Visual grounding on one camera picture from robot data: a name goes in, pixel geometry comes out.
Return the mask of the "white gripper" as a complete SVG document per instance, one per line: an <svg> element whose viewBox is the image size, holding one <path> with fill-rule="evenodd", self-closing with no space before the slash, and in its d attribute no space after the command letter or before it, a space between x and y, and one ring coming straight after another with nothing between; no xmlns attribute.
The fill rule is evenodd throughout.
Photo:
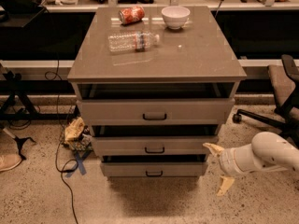
<svg viewBox="0 0 299 224"><path fill-rule="evenodd" d="M224 149L221 146L211 143L204 143L203 146L206 147L214 157L220 157L219 163L221 169L228 175L222 175L220 178L221 183L217 195L223 196L235 182L235 179L231 176L243 175L245 173L240 167L242 164L241 158L245 151L242 147Z"/></svg>

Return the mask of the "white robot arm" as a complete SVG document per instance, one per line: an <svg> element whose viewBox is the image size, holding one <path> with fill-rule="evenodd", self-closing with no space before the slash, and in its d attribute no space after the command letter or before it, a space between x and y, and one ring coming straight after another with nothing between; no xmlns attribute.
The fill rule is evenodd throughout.
<svg viewBox="0 0 299 224"><path fill-rule="evenodd" d="M211 143L203 146L218 158L224 172L218 196L229 190L237 176L254 172L299 171L299 149L275 133L258 133L250 144L242 147L224 148Z"/></svg>

